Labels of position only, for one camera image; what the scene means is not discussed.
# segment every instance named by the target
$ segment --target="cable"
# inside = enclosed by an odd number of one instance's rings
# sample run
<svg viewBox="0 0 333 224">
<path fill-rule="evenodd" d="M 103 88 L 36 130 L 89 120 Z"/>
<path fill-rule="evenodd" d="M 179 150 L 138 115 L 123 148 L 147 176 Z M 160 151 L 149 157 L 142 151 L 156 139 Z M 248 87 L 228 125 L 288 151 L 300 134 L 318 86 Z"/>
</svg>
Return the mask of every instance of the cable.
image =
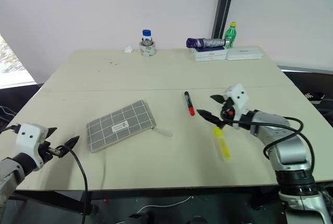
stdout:
<svg viewBox="0 0 333 224">
<path fill-rule="evenodd" d="M 2 116 L 0 116 L 0 120 L 5 121 L 5 122 L 7 122 L 7 123 L 10 123 L 10 120 L 8 120 L 8 119 L 6 119 L 6 118 L 4 118 L 4 117 L 2 117 Z"/>
<path fill-rule="evenodd" d="M 185 199 L 185 200 L 183 200 L 181 202 L 177 202 L 177 203 L 171 204 L 171 205 L 147 205 L 147 206 L 144 206 L 144 207 L 140 208 L 140 210 L 137 213 L 141 212 L 143 209 L 145 209 L 147 207 L 173 207 L 173 206 L 182 204 L 184 202 L 187 202 L 189 199 L 191 199 L 191 197 L 193 197 L 193 196 L 189 196 L 187 199 Z"/>
<path fill-rule="evenodd" d="M 293 121 L 298 122 L 298 123 L 300 124 L 300 127 L 299 127 L 299 129 L 298 129 L 297 131 L 295 131 L 293 134 L 288 135 L 288 136 L 286 136 L 286 137 L 284 137 L 284 138 L 280 138 L 280 139 L 278 139 L 278 140 L 276 140 L 276 141 L 274 141 L 274 142 L 271 142 L 270 144 L 266 145 L 262 152 L 264 153 L 264 156 L 265 156 L 267 159 L 269 159 L 269 156 L 268 156 L 268 154 L 267 154 L 267 150 L 268 150 L 268 149 L 270 149 L 270 148 L 271 148 L 272 146 L 274 146 L 274 145 L 277 145 L 278 143 L 281 143 L 281 142 L 286 141 L 286 140 L 288 140 L 288 139 L 290 139 L 290 138 L 292 138 L 292 137 L 294 137 L 294 136 L 299 135 L 299 134 L 301 133 L 301 131 L 303 130 L 304 124 L 303 124 L 303 122 L 302 122 L 301 120 L 299 120 L 299 119 L 297 119 L 297 118 L 294 118 L 294 117 L 288 117 L 288 116 L 284 116 L 284 118 L 285 118 L 285 119 L 288 119 L 288 120 L 293 120 Z"/>
<path fill-rule="evenodd" d="M 249 125 L 256 125 L 256 126 L 270 126 L 270 127 L 278 127 L 278 128 L 283 128 L 283 129 L 287 129 L 287 130 L 290 130 L 293 132 L 293 134 L 290 134 L 284 138 L 280 138 L 270 144 L 268 144 L 267 146 L 265 146 L 265 148 L 263 149 L 263 153 L 265 155 L 265 157 L 267 159 L 269 159 L 269 156 L 266 154 L 266 151 L 271 148 L 272 146 L 280 143 L 280 142 L 283 142 L 283 141 L 286 141 L 294 136 L 297 136 L 297 135 L 300 135 L 304 141 L 306 142 L 306 144 L 308 145 L 309 147 L 309 150 L 310 150 L 310 155 L 311 155 L 311 172 L 313 172 L 313 169 L 314 169 L 314 164 L 315 164 L 315 156 L 314 156 L 314 151 L 313 151 L 313 148 L 312 148 L 312 145 L 310 143 L 310 141 L 307 139 L 307 137 L 301 133 L 302 129 L 303 129 L 303 122 L 300 121 L 299 119 L 297 118 L 294 118 L 294 117 L 285 117 L 285 119 L 288 119 L 288 120 L 293 120 L 293 121 L 296 121 L 300 124 L 300 128 L 299 129 L 294 129 L 294 128 L 291 128 L 289 126 L 286 126 L 286 125 L 280 125 L 280 124 L 273 124 L 273 123 L 260 123 L 260 122 L 249 122 L 249 121 L 235 121 L 235 120 L 229 120 L 229 119 L 226 119 L 223 117 L 223 114 L 221 114 L 221 118 L 223 119 L 223 121 L 227 122 L 227 123 L 234 123 L 234 124 L 249 124 Z"/>
<path fill-rule="evenodd" d="M 85 216 L 86 216 L 86 210 L 87 210 L 87 204 L 88 204 L 88 182 L 87 182 L 87 177 L 85 175 L 85 172 L 84 172 L 84 169 L 80 163 L 80 160 L 79 158 L 76 156 L 76 154 L 74 153 L 74 151 L 68 147 L 68 146 L 65 146 L 65 145 L 60 145 L 58 147 L 63 147 L 64 149 L 68 150 L 74 157 L 74 159 L 76 160 L 80 170 L 81 170 L 81 173 L 82 173 L 82 176 L 83 176 L 83 180 L 84 180 L 84 192 L 85 192 L 85 199 L 84 199 L 84 205 L 83 205 L 83 213 L 82 213 L 82 221 L 81 221 L 81 224 L 84 224 L 85 223 Z"/>
<path fill-rule="evenodd" d="M 9 130 L 9 129 L 11 129 L 11 126 L 6 127 L 6 128 L 4 128 L 4 129 L 1 129 L 1 130 L 0 130 L 0 133 L 4 132 L 4 131 L 6 131 L 6 130 Z"/>
<path fill-rule="evenodd" d="M 11 111 L 11 112 L 14 113 L 15 115 L 17 114 L 17 112 L 13 111 L 11 108 L 8 108 L 8 107 L 6 107 L 6 106 L 0 106 L 0 107 L 6 108 L 7 110 Z"/>
<path fill-rule="evenodd" d="M 333 111 L 329 111 L 329 112 L 326 112 L 326 113 L 324 113 L 324 114 L 322 114 L 323 116 L 329 116 L 329 115 L 331 115 L 333 113 Z"/>
<path fill-rule="evenodd" d="M 14 114 L 11 114 L 11 113 L 6 112 L 3 106 L 0 106 L 0 108 L 5 112 L 5 114 L 7 114 L 7 115 L 12 115 L 13 117 L 15 117 Z"/>
</svg>

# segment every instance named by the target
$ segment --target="yellow highlighter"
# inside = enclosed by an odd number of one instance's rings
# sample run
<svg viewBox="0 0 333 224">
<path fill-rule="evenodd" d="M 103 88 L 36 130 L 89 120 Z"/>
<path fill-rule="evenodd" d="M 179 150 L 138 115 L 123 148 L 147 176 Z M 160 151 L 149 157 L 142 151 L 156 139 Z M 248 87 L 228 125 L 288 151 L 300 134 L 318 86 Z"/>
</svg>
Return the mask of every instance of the yellow highlighter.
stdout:
<svg viewBox="0 0 333 224">
<path fill-rule="evenodd" d="M 223 132 L 220 128 L 213 128 L 214 142 L 216 145 L 217 152 L 222 161 L 227 161 L 231 159 L 230 150 L 223 138 Z"/>
</svg>

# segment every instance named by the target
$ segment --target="table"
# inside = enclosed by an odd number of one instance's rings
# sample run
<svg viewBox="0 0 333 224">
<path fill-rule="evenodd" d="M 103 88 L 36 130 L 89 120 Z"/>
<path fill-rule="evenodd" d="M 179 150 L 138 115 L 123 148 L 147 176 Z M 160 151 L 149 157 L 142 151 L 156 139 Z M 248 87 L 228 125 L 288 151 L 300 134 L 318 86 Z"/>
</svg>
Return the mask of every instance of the table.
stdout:
<svg viewBox="0 0 333 224">
<path fill-rule="evenodd" d="M 332 180 L 333 172 L 326 165 L 333 160 L 333 129 L 266 55 L 260 60 L 194 62 L 187 49 L 159 50 L 153 57 L 142 57 L 138 51 L 79 50 L 13 123 L 58 127 L 48 139 L 52 147 L 80 135 L 74 151 L 87 174 L 89 190 L 275 185 L 274 171 L 258 139 L 245 130 L 225 127 L 233 158 L 222 162 L 212 142 L 213 125 L 188 113 L 185 90 L 195 109 L 219 115 L 221 106 L 209 96 L 222 94 L 236 83 L 244 85 L 250 107 L 304 122 L 303 133 L 316 154 L 314 177 Z M 147 130 L 90 153 L 86 124 L 139 99 L 148 103 L 157 127 L 170 130 L 173 137 Z M 2 158 L 15 154 L 15 138 L 8 131 L 1 134 Z M 18 189 L 83 190 L 84 184 L 74 159 L 66 155 L 30 174 Z"/>
</svg>

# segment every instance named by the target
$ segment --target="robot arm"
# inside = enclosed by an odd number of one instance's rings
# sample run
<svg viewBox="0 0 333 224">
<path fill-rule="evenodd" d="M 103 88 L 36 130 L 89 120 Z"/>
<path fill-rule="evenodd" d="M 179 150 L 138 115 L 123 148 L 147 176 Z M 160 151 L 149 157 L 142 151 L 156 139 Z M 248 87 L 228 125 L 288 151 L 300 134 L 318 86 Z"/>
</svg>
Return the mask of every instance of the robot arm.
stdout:
<svg viewBox="0 0 333 224">
<path fill-rule="evenodd" d="M 287 119 L 258 110 L 248 110 L 249 97 L 241 84 L 230 87 L 223 96 L 213 95 L 211 98 L 223 105 L 223 121 L 210 112 L 198 110 L 203 118 L 219 128 L 230 125 L 236 129 L 249 130 L 250 134 L 269 147 L 267 158 L 276 174 L 279 197 L 287 209 L 317 212 L 321 217 L 318 223 L 331 224 L 323 196 L 318 192 L 312 176 L 306 148 L 297 133 L 290 128 Z"/>
<path fill-rule="evenodd" d="M 53 149 L 48 138 L 57 128 L 45 128 L 36 124 L 13 125 L 16 134 L 16 153 L 13 158 L 5 158 L 0 162 L 0 222 L 6 207 L 6 202 L 14 193 L 16 187 L 23 182 L 32 171 L 37 171 L 53 156 L 63 157 L 69 151 L 61 146 Z M 79 136 L 68 140 L 64 145 L 73 148 Z"/>
</svg>

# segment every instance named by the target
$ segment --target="window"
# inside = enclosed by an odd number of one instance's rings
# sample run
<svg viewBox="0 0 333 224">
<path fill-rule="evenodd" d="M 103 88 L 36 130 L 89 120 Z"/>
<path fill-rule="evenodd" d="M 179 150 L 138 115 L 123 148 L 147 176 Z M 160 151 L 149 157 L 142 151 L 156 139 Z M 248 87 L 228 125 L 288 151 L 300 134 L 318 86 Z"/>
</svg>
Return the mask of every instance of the window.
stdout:
<svg viewBox="0 0 333 224">
<path fill-rule="evenodd" d="M 0 89 L 36 84 L 0 35 Z"/>
</svg>

